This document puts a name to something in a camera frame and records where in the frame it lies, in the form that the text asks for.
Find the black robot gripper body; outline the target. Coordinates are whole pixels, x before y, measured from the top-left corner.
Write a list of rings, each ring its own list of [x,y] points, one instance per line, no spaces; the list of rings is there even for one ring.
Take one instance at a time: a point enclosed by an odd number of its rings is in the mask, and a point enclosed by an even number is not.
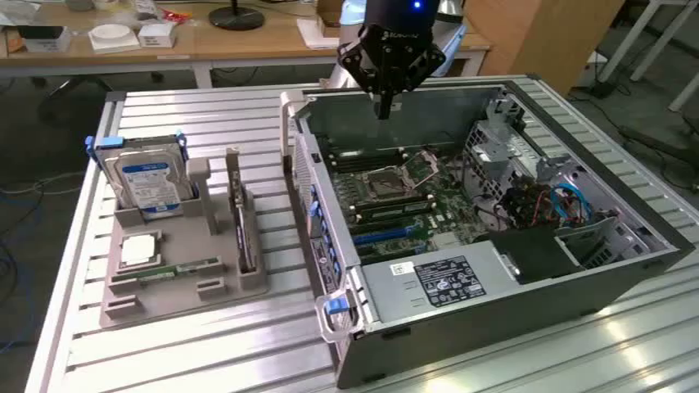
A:
[[[437,2],[434,1],[366,2],[364,25],[378,25],[385,30],[381,36],[384,69],[386,68],[385,52],[390,52],[390,50],[385,50],[386,47],[417,47],[421,43],[433,43],[432,26],[436,12]]]

